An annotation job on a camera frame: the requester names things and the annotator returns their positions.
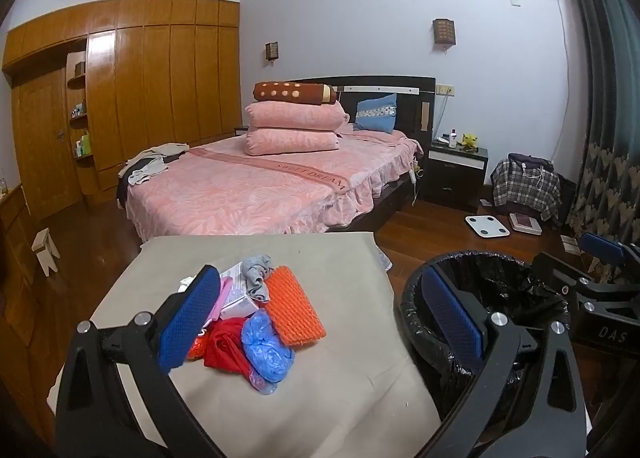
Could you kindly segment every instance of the trash can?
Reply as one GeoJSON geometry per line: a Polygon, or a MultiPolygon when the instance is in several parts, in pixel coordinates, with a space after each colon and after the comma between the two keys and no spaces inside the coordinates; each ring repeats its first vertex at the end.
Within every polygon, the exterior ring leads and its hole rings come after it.
{"type": "MultiPolygon", "coordinates": [[[[457,288],[474,294],[488,313],[503,312],[521,326],[543,328],[552,320],[559,320],[568,327],[569,311],[563,296],[538,281],[528,264],[511,256],[465,250],[443,254],[422,264],[404,288],[400,319],[417,354],[418,369],[444,420],[474,376],[453,355],[422,296],[422,273],[434,264],[457,288]]],[[[506,416],[523,374],[524,364],[514,362],[492,423],[506,416]]]]}

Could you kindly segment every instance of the bed frame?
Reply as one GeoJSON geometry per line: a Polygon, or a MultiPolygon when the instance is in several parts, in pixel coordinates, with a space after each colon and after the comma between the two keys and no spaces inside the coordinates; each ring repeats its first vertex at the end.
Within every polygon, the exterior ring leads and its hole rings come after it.
{"type": "MultiPolygon", "coordinates": [[[[436,79],[398,75],[356,75],[300,79],[301,83],[321,83],[334,86],[340,104],[355,120],[358,102],[398,94],[395,129],[417,140],[425,155],[431,147],[436,79]]],[[[407,203],[414,186],[409,175],[386,186],[373,201],[373,210],[355,218],[348,226],[332,227],[328,232],[376,232],[407,203]]]]}

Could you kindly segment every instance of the wooden stool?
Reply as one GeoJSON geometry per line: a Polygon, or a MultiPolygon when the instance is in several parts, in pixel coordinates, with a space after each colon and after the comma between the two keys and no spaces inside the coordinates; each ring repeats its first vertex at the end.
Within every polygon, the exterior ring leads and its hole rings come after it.
{"type": "Polygon", "coordinates": [[[49,229],[41,230],[36,234],[36,239],[33,241],[33,245],[31,245],[31,250],[36,253],[45,276],[49,277],[49,269],[54,272],[58,271],[56,262],[53,261],[53,256],[60,258],[60,253],[49,235],[49,229]]]}

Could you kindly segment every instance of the silver screw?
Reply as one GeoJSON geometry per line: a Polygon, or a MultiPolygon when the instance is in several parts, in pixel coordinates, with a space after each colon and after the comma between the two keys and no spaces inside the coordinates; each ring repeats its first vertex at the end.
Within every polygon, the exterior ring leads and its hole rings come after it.
{"type": "Polygon", "coordinates": [[[80,321],[78,323],[78,327],[76,327],[76,330],[78,330],[78,333],[87,333],[90,329],[91,329],[91,323],[89,321],[80,321]]]}
{"type": "Polygon", "coordinates": [[[564,324],[558,321],[553,321],[551,323],[551,329],[558,335],[562,335],[564,333],[564,324]]]}
{"type": "Polygon", "coordinates": [[[151,314],[149,312],[140,312],[133,318],[133,322],[138,326],[146,326],[151,322],[151,314]]]}
{"type": "Polygon", "coordinates": [[[491,314],[491,322],[496,326],[504,326],[509,322],[507,316],[501,312],[494,312],[491,314]]]}

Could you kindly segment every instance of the dark curtain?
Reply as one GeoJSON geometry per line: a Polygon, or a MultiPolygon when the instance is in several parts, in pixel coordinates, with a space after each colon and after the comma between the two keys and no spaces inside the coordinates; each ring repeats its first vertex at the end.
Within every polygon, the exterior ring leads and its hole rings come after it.
{"type": "MultiPolygon", "coordinates": [[[[580,235],[640,238],[640,22],[627,0],[577,0],[590,71],[589,131],[569,223],[580,235]]],[[[594,260],[591,272],[610,278],[594,260]]]]}

